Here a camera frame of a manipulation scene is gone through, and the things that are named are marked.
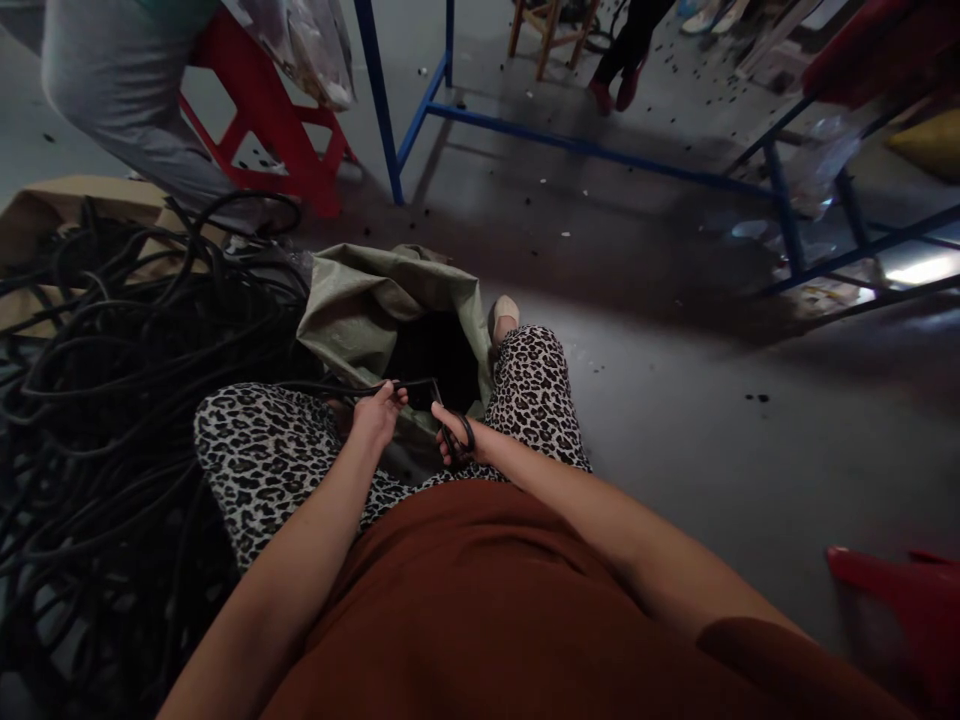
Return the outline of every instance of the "brown shirt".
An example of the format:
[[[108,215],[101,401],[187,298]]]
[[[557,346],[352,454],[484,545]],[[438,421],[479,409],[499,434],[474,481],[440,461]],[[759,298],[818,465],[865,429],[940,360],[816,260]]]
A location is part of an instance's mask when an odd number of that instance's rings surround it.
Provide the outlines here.
[[[675,635],[556,513],[466,480],[404,500],[356,543],[263,717],[912,715],[769,623]]]

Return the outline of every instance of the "red shoe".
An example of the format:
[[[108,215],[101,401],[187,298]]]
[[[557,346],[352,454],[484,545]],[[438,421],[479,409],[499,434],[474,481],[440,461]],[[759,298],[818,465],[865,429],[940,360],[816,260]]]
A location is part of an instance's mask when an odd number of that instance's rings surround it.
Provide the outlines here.
[[[646,55],[643,58],[643,62],[640,63],[633,75],[627,77],[623,76],[623,80],[620,82],[620,90],[617,91],[617,112],[623,112],[628,107],[630,103],[633,102],[633,99],[637,96],[637,81],[640,80],[640,71],[643,70],[643,66],[646,65],[647,58]]]
[[[597,100],[597,110],[603,117],[607,117],[613,110],[613,98],[610,96],[610,86],[599,80],[591,80],[587,85]]]

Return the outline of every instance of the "black pants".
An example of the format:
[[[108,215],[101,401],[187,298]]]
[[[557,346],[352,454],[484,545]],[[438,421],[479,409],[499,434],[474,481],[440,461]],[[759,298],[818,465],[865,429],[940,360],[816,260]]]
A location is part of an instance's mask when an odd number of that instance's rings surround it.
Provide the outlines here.
[[[653,31],[673,3],[674,0],[631,0],[627,24],[604,53],[593,79],[609,85],[621,70],[624,77],[636,72],[650,49]]]

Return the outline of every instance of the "leopard print pants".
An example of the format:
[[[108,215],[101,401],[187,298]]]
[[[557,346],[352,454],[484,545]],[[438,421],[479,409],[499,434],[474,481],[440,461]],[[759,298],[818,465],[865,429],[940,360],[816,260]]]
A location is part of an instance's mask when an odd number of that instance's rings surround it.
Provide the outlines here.
[[[563,348],[552,331],[524,325],[500,346],[484,422],[528,447],[591,472],[570,397]],[[341,444],[333,411],[309,395],[241,383],[206,398],[194,418],[197,455],[241,570],[329,472]],[[358,535],[401,500],[465,478],[505,482],[476,463],[405,485],[383,470],[373,476]]]

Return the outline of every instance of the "person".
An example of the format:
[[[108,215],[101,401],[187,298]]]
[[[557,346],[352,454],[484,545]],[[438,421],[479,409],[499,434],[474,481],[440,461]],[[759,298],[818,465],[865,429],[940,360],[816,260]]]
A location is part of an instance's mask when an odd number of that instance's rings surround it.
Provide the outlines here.
[[[180,83],[219,0],[0,0],[0,25],[40,57],[51,106],[100,147],[199,213],[236,186],[180,114]],[[241,235],[270,222],[257,200],[213,220]]]
[[[627,24],[600,59],[588,87],[597,101],[597,110],[606,117],[614,108],[610,83],[621,74],[616,108],[623,112],[637,95],[640,71],[650,52],[650,40],[663,16],[673,7],[673,0],[630,0]]]
[[[202,403],[244,574],[160,720],[912,717],[593,475],[557,337],[509,298],[494,317],[475,462],[420,486],[377,468],[407,401],[390,382],[342,445],[313,397],[248,383]]]

